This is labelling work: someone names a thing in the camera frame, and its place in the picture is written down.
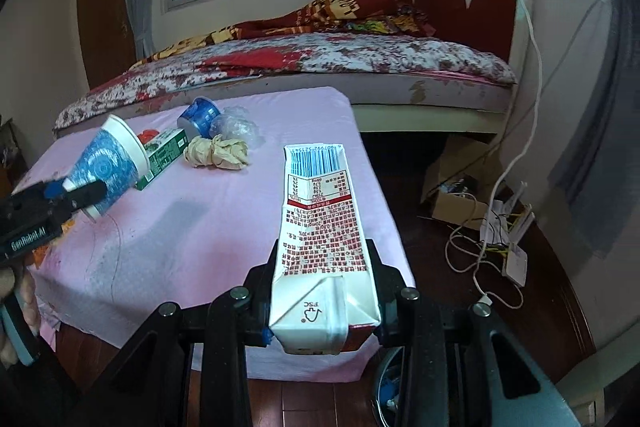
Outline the person's left hand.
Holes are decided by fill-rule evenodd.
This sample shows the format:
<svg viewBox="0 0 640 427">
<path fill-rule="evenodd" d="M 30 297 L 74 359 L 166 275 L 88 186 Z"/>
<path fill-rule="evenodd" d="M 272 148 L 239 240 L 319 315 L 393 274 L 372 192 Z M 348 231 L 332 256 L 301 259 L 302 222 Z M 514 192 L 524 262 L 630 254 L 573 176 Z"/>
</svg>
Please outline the person's left hand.
<svg viewBox="0 0 640 427">
<path fill-rule="evenodd" d="M 1 269 L 1 362 L 29 366 L 39 357 L 40 315 L 32 277 L 22 268 Z"/>
</svg>

